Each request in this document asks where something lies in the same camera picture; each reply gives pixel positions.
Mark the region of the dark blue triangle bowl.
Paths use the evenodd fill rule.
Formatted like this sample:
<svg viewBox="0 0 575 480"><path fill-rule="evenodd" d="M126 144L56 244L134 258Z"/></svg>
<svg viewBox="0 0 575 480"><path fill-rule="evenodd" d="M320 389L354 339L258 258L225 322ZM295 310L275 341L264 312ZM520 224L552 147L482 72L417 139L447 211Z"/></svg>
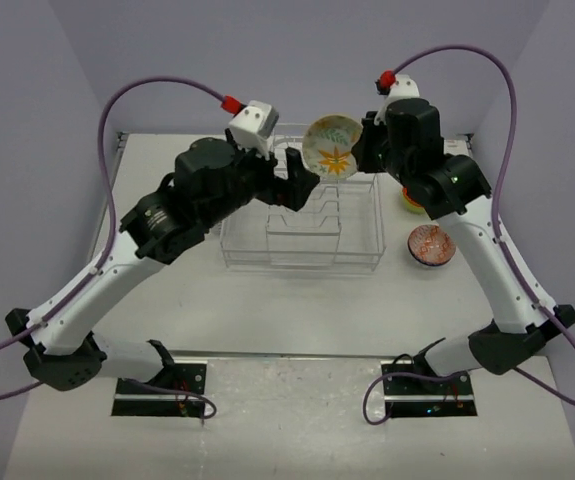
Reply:
<svg viewBox="0 0 575 480"><path fill-rule="evenodd" d="M420 265L429 268L446 266L455 256L455 250L413 250L410 249L411 257Z"/></svg>

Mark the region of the red rimmed patterned bowl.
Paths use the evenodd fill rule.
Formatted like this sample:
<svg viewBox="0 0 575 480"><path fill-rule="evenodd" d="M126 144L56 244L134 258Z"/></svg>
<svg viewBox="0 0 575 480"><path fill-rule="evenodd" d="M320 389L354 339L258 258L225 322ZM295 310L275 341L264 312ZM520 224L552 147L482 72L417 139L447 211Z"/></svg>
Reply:
<svg viewBox="0 0 575 480"><path fill-rule="evenodd" d="M407 248L413 250L457 251L450 236L438 225L426 224L416 227L408 236Z"/></svg>

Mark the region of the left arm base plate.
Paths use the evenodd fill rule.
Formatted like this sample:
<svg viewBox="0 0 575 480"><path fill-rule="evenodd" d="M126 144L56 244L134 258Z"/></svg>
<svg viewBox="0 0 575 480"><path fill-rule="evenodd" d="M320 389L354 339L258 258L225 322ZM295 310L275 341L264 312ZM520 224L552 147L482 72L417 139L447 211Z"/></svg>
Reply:
<svg viewBox="0 0 575 480"><path fill-rule="evenodd" d="M206 362L185 362L175 365L170 378L162 379L157 387L164 390L205 394ZM111 415L114 417L196 418L205 420L213 408L193 396L159 393L123 379L116 383Z"/></svg>

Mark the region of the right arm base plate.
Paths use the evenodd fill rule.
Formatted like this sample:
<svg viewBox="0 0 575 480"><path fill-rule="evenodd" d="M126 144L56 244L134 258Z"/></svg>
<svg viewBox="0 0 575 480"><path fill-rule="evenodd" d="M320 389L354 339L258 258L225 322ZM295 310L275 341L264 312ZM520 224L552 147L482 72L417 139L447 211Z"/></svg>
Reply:
<svg viewBox="0 0 575 480"><path fill-rule="evenodd" d="M465 374L449 382L393 377L383 384L386 415L400 418L476 417L473 386Z"/></svg>

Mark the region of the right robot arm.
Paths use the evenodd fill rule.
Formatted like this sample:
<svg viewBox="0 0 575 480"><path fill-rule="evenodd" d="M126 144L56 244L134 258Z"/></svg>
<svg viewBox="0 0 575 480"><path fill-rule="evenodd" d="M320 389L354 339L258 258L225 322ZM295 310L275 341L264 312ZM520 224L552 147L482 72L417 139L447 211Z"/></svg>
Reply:
<svg viewBox="0 0 575 480"><path fill-rule="evenodd" d="M369 111L352 153L365 173L388 173L431 220L454 241L491 307L492 321L469 335L440 339L418 352L413 380L434 393L449 375L483 368L501 375L534 356L560 330L575 324L575 309L557 303L537 285L529 270L530 298L502 249L517 250L505 229L492 223L492 191L478 164L467 155L444 151L438 110L427 100L409 98L391 103L379 119Z"/></svg>

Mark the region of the lime green bowl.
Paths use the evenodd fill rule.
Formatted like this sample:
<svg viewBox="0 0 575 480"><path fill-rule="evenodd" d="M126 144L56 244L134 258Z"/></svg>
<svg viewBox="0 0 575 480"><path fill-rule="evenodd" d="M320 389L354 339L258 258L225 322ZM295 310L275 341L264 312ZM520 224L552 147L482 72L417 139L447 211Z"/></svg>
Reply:
<svg viewBox="0 0 575 480"><path fill-rule="evenodd" d="M402 205L406 210L413 214L423 215L425 213L425 210L421 205L418 205L414 202L409 202L406 198L402 199Z"/></svg>

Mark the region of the blue zigzag patterned bowl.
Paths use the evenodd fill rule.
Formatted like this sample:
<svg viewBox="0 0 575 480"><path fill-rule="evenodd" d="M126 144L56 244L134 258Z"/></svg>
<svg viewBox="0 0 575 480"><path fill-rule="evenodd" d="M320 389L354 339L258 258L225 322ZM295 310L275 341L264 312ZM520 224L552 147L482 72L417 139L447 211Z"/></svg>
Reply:
<svg viewBox="0 0 575 480"><path fill-rule="evenodd" d="M324 181L342 181L355 175L358 167L352 148L362 131L362 125L346 115L326 115L313 122L301 145L307 168Z"/></svg>

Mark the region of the orange bowl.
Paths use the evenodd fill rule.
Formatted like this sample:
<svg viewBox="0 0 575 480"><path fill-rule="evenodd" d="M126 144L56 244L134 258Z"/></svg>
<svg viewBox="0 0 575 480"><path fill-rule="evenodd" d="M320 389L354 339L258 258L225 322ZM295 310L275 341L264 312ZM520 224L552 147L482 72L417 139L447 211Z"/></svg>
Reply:
<svg viewBox="0 0 575 480"><path fill-rule="evenodd" d="M406 187L403 187L402 194L405 199L407 199L410 202L412 201L411 196L409 195L408 189Z"/></svg>

